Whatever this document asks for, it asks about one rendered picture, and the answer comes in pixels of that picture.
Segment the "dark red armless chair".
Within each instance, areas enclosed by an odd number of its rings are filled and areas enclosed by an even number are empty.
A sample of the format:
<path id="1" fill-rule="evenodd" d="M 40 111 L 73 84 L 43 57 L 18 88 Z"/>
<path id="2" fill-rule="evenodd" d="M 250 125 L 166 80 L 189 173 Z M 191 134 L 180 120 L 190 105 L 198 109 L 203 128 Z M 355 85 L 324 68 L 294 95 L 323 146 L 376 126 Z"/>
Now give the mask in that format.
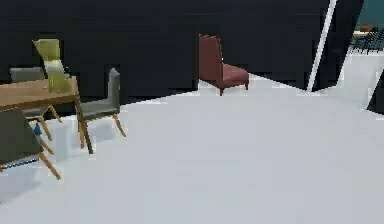
<path id="1" fill-rule="evenodd" d="M 199 35 L 199 79 L 218 88 L 220 95 L 227 88 L 249 88 L 249 73 L 223 62 L 220 38 L 212 35 Z"/>

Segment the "grey chair with wooden legs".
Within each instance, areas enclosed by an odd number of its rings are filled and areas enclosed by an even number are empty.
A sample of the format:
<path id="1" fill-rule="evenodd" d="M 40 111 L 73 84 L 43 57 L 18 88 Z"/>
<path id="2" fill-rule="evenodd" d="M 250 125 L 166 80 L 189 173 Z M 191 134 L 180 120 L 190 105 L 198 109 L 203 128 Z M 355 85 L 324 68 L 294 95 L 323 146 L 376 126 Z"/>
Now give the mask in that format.
<path id="1" fill-rule="evenodd" d="M 45 79 L 45 73 L 42 67 L 11 68 L 10 74 L 13 83 Z M 57 114 L 55 108 L 52 105 L 26 109 L 23 111 L 23 114 L 29 121 L 36 120 L 42 126 L 42 129 L 44 130 L 44 133 L 47 135 L 48 139 L 52 140 L 51 133 L 44 119 L 44 114 L 47 112 L 47 110 L 50 110 L 54 117 L 59 122 L 62 122 L 60 116 Z"/>
<path id="2" fill-rule="evenodd" d="M 41 160 L 51 173 L 61 179 L 59 172 L 45 155 L 53 150 L 31 127 L 21 110 L 0 112 L 0 172 L 11 167 Z"/>
<path id="3" fill-rule="evenodd" d="M 123 137 L 126 136 L 118 114 L 120 113 L 120 73 L 112 68 L 109 71 L 108 96 L 105 99 L 80 104 L 85 122 L 112 117 Z"/>

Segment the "brown wooden dining table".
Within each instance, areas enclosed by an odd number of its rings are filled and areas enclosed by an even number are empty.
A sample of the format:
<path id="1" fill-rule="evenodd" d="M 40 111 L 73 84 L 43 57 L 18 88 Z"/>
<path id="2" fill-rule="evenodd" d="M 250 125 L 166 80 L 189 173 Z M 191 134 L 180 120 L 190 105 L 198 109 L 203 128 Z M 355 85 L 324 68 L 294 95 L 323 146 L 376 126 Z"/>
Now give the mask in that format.
<path id="1" fill-rule="evenodd" d="M 36 80 L 0 85 L 0 111 L 19 108 L 30 109 L 35 107 L 73 103 L 76 108 L 77 120 L 83 131 L 88 153 L 93 154 L 92 143 L 89 137 L 87 123 L 80 106 L 80 95 L 75 77 L 63 80 L 66 89 L 61 93 L 49 91 L 49 80 Z"/>

